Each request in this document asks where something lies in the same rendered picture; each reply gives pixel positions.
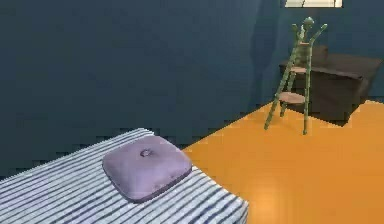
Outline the purple buttoned pillow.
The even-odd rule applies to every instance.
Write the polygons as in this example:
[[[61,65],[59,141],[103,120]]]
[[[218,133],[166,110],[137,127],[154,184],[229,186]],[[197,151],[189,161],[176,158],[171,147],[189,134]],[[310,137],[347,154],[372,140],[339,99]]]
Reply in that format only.
[[[192,162],[166,139],[147,136],[107,153],[102,167],[125,199],[143,203],[188,176]]]

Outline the green tiered stand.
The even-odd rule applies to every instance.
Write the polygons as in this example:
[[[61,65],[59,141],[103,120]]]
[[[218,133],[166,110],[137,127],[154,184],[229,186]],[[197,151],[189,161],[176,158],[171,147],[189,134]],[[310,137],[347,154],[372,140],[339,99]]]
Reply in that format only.
[[[285,110],[288,104],[298,104],[304,106],[303,134],[307,134],[313,45],[316,39],[328,27],[327,24],[323,24],[312,37],[308,37],[308,32],[311,30],[313,25],[314,20],[312,17],[305,18],[301,26],[298,26],[297,24],[292,25],[292,30],[295,34],[293,48],[287,61],[277,91],[274,94],[274,99],[272,102],[272,106],[269,110],[267,119],[264,123],[265,130],[269,128],[273,118],[273,114],[278,104],[281,104],[281,117],[285,115]],[[302,74],[305,77],[305,87],[303,95],[294,93],[292,91],[292,87],[297,74]]]

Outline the dark brown desk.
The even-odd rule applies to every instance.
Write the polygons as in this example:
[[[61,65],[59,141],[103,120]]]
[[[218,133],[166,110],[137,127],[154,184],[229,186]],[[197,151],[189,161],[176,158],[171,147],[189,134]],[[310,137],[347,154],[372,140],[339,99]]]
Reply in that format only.
[[[312,50],[309,115],[344,126],[368,98],[382,59],[329,53],[325,45]]]

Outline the blue striped bed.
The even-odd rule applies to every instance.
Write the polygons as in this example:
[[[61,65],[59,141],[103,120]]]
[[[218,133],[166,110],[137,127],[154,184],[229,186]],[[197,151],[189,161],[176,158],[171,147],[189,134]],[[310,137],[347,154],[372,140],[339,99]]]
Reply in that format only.
[[[197,167],[144,203],[128,201],[103,157],[157,136],[138,128],[0,181],[0,224],[246,224],[249,203]]]

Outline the bright window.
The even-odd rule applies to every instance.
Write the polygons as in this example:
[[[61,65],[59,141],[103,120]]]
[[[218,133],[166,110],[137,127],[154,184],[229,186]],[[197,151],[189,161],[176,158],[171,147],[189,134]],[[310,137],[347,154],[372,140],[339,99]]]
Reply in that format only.
[[[285,8],[341,8],[343,0],[283,0]]]

